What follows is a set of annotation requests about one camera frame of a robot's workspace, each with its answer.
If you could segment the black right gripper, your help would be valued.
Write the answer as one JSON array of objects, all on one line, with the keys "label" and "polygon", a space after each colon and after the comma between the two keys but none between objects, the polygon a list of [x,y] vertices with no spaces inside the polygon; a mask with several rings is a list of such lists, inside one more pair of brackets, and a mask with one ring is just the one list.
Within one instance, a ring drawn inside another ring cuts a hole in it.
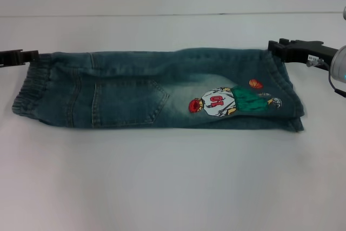
[{"label": "black right gripper", "polygon": [[324,46],[321,41],[296,41],[280,38],[278,42],[268,42],[268,51],[273,56],[280,58],[282,62],[307,63],[307,61],[322,59],[330,65],[338,50]]}]

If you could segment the blue denim shorts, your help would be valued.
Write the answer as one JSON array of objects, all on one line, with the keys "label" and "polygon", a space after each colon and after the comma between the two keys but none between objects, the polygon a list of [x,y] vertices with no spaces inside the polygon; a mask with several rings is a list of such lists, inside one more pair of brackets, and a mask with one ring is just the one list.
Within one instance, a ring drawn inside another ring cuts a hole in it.
[{"label": "blue denim shorts", "polygon": [[266,50],[41,54],[14,114],[67,128],[303,130],[285,65]]}]

